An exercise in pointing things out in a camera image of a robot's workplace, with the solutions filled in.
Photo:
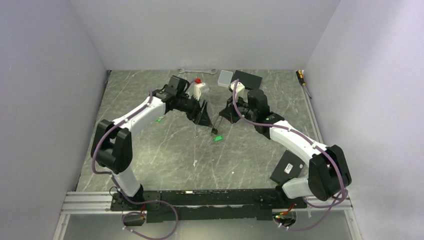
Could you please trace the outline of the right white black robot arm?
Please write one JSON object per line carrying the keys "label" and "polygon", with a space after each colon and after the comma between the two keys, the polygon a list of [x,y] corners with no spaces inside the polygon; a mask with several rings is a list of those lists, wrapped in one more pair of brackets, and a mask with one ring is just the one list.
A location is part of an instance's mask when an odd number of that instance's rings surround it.
{"label": "right white black robot arm", "polygon": [[352,178],[342,148],[326,146],[295,129],[270,110],[262,90],[250,90],[247,101],[231,96],[219,116],[232,124],[242,119],[259,134],[287,148],[271,176],[281,188],[275,194],[280,207],[287,208],[300,197],[327,201],[337,193],[346,196],[345,188]]}

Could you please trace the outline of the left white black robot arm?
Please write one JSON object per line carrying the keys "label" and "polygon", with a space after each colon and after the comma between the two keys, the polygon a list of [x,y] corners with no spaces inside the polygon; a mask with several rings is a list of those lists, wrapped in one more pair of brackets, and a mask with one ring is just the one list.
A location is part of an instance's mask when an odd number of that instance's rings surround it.
{"label": "left white black robot arm", "polygon": [[133,137],[150,123],[170,111],[185,113],[195,125],[212,127],[207,112],[208,103],[201,100],[209,87],[196,78],[188,81],[171,76],[162,88],[150,91],[148,97],[125,115],[112,121],[101,120],[95,130],[90,156],[91,168],[96,175],[109,175],[118,191],[125,195],[124,204],[131,210],[144,203],[144,188],[131,168]]}

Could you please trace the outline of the green plastic key tag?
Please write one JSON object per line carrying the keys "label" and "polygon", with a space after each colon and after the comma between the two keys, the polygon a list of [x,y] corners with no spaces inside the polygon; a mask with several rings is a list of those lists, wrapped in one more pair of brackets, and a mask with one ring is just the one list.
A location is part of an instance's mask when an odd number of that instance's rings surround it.
{"label": "green plastic key tag", "polygon": [[213,141],[214,142],[218,142],[218,141],[221,141],[221,140],[223,140],[224,139],[224,137],[222,136],[222,135],[217,135],[217,136],[215,136],[214,138],[213,138]]}

